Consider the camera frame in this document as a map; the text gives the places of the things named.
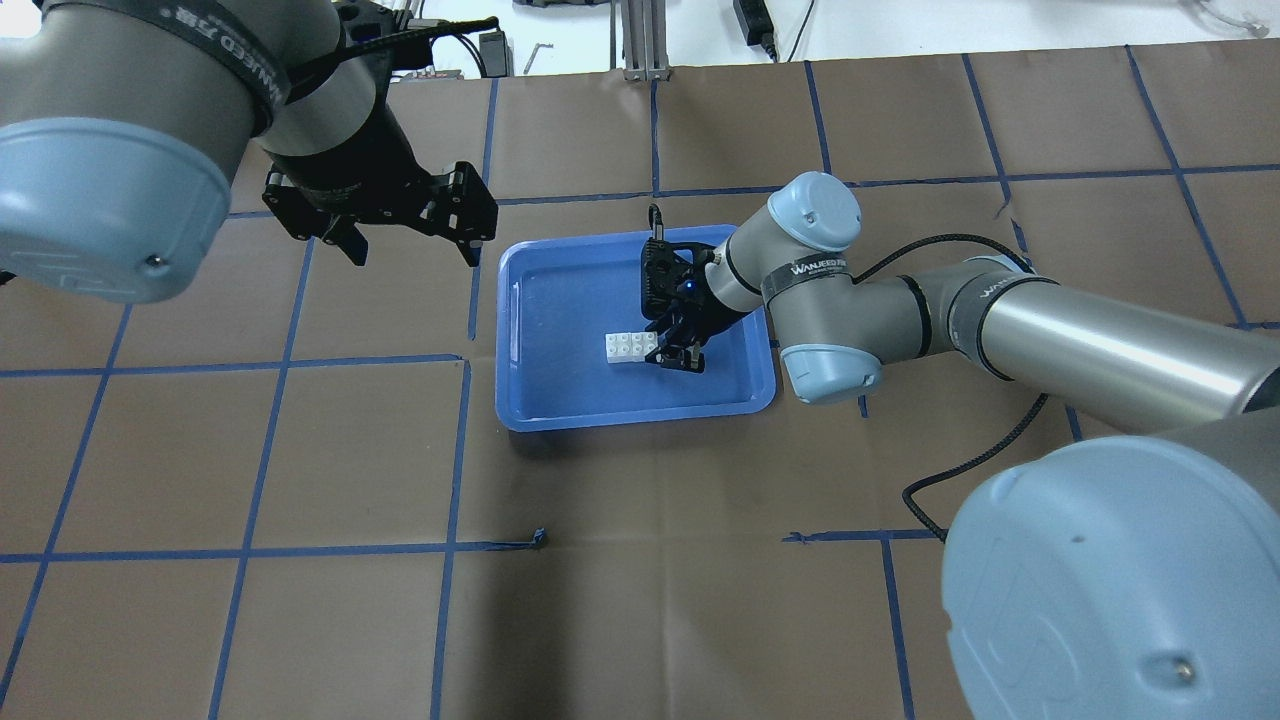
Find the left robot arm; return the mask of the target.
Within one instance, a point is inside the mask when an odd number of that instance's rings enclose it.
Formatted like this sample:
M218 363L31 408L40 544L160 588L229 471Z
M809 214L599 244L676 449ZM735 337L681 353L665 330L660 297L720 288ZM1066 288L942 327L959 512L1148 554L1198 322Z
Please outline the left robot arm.
M3 277L118 304L189 287L230 210L244 150L297 240L369 255L362 225L451 242L468 266L497 232L477 169L419 165L387 96L433 41L375 1L41 1L3 40Z

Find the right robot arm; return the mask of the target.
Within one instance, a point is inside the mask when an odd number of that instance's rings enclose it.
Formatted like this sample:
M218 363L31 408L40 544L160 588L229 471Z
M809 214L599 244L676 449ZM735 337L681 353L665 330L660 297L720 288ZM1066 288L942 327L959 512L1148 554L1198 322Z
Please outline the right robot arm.
M948 660L974 719L1277 716L1277 342L1074 290L983 234L864 270L861 208L805 172L719 241L648 209L648 363L700 373L767 316L803 404L940 356L1025 386L1010 429L901 500L942 548Z

